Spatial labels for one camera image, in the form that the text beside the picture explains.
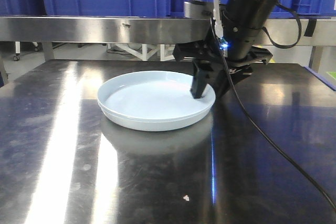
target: white stand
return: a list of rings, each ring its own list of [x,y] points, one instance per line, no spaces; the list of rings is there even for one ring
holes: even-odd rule
[[[140,52],[135,51],[134,49],[130,48],[127,44],[120,44],[120,43],[111,44],[111,43],[108,43],[107,49],[112,49],[113,47],[119,47],[120,49],[125,50],[126,52],[138,57],[139,59],[141,59],[143,61],[147,61],[156,52],[158,52],[160,50],[159,46],[142,44],[142,53],[140,53]]]
[[[173,60],[173,50],[174,50],[174,45],[160,45],[160,60],[161,61],[166,61],[166,60]]]

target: black cable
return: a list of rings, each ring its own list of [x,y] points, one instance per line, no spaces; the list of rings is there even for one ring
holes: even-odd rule
[[[277,47],[277,48],[281,48],[281,49],[288,49],[288,48],[292,48],[294,47],[301,39],[302,36],[302,24],[301,24],[301,20],[299,15],[291,8],[285,7],[283,5],[281,5],[279,2],[277,3],[277,6],[287,12],[289,12],[291,15],[293,15],[293,17],[295,18],[296,22],[298,23],[298,28],[299,28],[299,32],[298,32],[298,39],[295,43],[291,44],[291,45],[280,45],[278,43],[276,43],[274,40],[272,40],[267,28],[264,26],[262,28],[262,30],[265,32],[265,34],[268,36],[269,40],[271,41],[271,43],[273,44],[273,46]]]
[[[212,27],[212,31],[214,34],[214,37],[216,37],[215,32],[214,32],[214,28],[213,25],[211,24]],[[229,73],[229,67],[227,65],[227,62],[225,60],[225,56],[223,55],[223,52],[220,50],[220,56],[221,56],[221,60],[223,62],[223,66],[224,66],[224,70],[225,70],[225,75],[228,79],[229,85],[234,93],[234,96],[236,98],[236,100],[238,101],[238,104],[240,106],[240,108],[242,109],[243,113],[246,115],[246,117],[250,120],[250,122],[252,123],[252,125],[260,132],[260,134],[268,141],[268,143],[275,148],[275,150],[277,150],[277,152],[279,152],[288,162],[290,162],[307,180],[309,180],[310,183],[312,183],[314,185],[314,187],[320,192],[322,193],[322,195],[325,197],[325,199],[328,201],[328,203],[331,205],[331,207],[333,208],[333,210],[336,212],[336,204],[333,201],[333,199],[330,197],[330,195],[326,192],[325,189],[323,189],[323,187],[315,180],[313,179],[300,165],[298,165],[290,156],[288,156],[258,125],[257,123],[253,120],[253,118],[249,115],[249,113],[247,112],[247,110],[245,109],[242,101],[240,100],[238,93],[236,91],[235,85],[233,84],[231,75]]]

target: stainless steel shelf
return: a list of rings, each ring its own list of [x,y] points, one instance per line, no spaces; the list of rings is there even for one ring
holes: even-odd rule
[[[302,20],[302,32],[308,19]],[[0,41],[140,43],[176,44],[201,40],[209,22],[190,18],[137,17],[0,17]],[[279,44],[296,41],[298,27],[294,19],[269,19],[266,22],[272,38]],[[302,37],[298,46],[336,46],[331,34],[336,19],[318,19],[312,37]],[[264,33],[258,45],[271,45]]]

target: stainless steel table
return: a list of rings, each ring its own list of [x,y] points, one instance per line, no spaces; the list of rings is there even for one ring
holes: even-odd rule
[[[336,198],[335,92],[299,65],[253,68],[237,85],[248,111]],[[108,121],[98,87],[140,70],[192,65],[51,60],[0,89],[0,223],[334,223],[230,92],[173,132]]]

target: table leg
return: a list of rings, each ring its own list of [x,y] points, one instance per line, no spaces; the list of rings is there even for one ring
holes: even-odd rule
[[[42,42],[44,58],[46,61],[54,59],[54,50],[51,42]]]

